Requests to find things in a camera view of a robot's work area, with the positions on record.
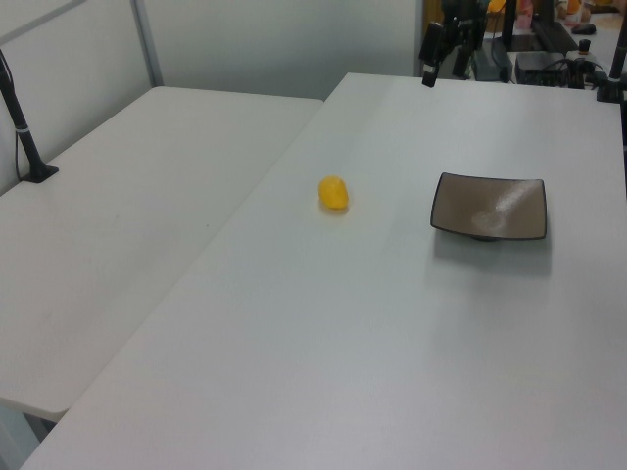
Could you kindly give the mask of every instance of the square bowl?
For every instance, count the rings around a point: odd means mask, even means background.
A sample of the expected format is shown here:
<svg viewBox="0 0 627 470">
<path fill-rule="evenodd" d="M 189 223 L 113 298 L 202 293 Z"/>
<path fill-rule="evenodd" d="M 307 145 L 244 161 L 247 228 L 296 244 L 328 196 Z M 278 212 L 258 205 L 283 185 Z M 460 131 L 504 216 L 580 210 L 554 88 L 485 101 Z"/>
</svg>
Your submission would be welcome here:
<svg viewBox="0 0 627 470">
<path fill-rule="evenodd" d="M 545 183 L 442 173 L 431 226 L 483 241 L 543 239 L 547 236 Z"/>
</svg>

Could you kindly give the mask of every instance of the white wall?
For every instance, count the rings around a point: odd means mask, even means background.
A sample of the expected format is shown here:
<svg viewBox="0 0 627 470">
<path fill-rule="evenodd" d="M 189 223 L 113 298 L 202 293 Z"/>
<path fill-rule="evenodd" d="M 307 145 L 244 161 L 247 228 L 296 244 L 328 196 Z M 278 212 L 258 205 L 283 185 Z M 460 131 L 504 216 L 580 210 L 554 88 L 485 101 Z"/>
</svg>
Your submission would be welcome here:
<svg viewBox="0 0 627 470">
<path fill-rule="evenodd" d="M 0 44 L 44 161 L 150 88 L 140 44 L 130 0 L 87 0 Z M 13 158 L 13 124 L 0 100 L 0 194 L 17 182 Z"/>
<path fill-rule="evenodd" d="M 0 44 L 83 0 L 0 0 Z"/>
<path fill-rule="evenodd" d="M 326 99 L 348 71 L 414 72 L 421 0 L 138 2 L 168 86 Z"/>
</svg>

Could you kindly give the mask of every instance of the table surface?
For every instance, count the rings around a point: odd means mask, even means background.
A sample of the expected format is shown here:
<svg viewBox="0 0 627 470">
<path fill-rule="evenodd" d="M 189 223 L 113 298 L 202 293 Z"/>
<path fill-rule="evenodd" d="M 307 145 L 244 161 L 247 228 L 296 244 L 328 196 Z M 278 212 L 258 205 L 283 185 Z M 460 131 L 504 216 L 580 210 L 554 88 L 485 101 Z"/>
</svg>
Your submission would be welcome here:
<svg viewBox="0 0 627 470">
<path fill-rule="evenodd" d="M 156 88 L 0 198 L 0 403 L 57 420 L 321 102 Z"/>
<path fill-rule="evenodd" d="M 547 239 L 434 230 L 443 171 L 544 179 Z M 349 74 L 24 470 L 622 470 L 623 171 L 594 93 Z"/>
</svg>

